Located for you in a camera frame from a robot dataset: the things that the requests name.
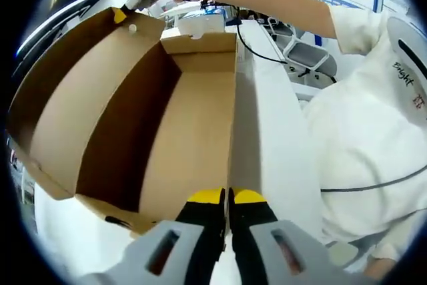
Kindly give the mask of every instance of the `open cardboard box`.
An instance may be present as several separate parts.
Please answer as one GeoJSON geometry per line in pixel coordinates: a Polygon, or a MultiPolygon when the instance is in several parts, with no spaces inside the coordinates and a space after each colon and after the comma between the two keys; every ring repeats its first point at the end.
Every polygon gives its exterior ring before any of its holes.
{"type": "Polygon", "coordinates": [[[7,131],[50,196],[75,196],[141,234],[175,219],[194,192],[228,185],[236,35],[160,40],[163,21],[134,13],[116,24],[116,12],[83,21],[39,58],[7,131]]]}

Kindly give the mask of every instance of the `white countertop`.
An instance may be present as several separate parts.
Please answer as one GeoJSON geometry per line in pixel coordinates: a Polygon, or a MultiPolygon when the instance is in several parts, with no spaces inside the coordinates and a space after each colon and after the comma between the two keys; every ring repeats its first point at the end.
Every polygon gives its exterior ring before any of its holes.
{"type": "MultiPolygon", "coordinates": [[[[233,32],[235,27],[227,27],[233,32]]],[[[165,31],[164,37],[176,29],[165,31]]],[[[258,53],[279,59],[266,30],[244,21],[241,32],[258,53]]],[[[263,194],[279,219],[320,237],[321,200],[308,131],[286,71],[280,63],[250,57],[238,64],[232,150],[232,185],[263,194]]],[[[77,200],[52,200],[35,189],[39,235],[57,253],[72,276],[101,272],[119,261],[132,239],[77,200]]],[[[211,284],[238,284],[231,246],[213,272],[211,284]]]]}

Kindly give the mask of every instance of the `white sleeve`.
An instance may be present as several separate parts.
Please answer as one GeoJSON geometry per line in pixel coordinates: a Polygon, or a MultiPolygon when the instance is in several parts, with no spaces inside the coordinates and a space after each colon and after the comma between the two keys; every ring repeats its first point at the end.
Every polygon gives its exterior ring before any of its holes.
{"type": "Polygon", "coordinates": [[[399,261],[426,221],[427,210],[418,210],[396,222],[372,252],[374,258],[389,258],[399,261]]]}
{"type": "Polygon", "coordinates": [[[386,30],[388,14],[359,8],[329,6],[342,53],[367,55],[386,30]]]}

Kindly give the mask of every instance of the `person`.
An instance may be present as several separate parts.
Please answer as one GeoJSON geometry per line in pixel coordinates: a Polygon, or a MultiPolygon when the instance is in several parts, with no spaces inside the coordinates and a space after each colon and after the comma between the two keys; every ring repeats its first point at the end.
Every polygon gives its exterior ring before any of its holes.
{"type": "MultiPolygon", "coordinates": [[[[426,93],[393,52],[386,13],[318,0],[216,1],[337,39],[342,53],[366,56],[349,77],[323,89],[303,110],[322,190],[374,186],[427,165],[426,93]]],[[[322,199],[323,242],[381,237],[365,271],[381,278],[426,218],[427,171],[384,188],[324,192],[322,199]]]]}

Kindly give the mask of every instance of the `white lab coat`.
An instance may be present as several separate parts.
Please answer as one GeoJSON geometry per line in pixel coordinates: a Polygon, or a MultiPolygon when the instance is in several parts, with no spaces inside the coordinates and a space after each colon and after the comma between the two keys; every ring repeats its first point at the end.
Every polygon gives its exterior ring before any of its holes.
{"type": "MultiPolygon", "coordinates": [[[[403,178],[427,165],[427,99],[393,52],[387,13],[330,7],[342,53],[365,55],[349,78],[304,109],[321,188],[357,188],[403,178]]],[[[322,193],[325,242],[388,230],[373,256],[398,260],[426,219],[427,171],[363,192],[322,193]]]]}

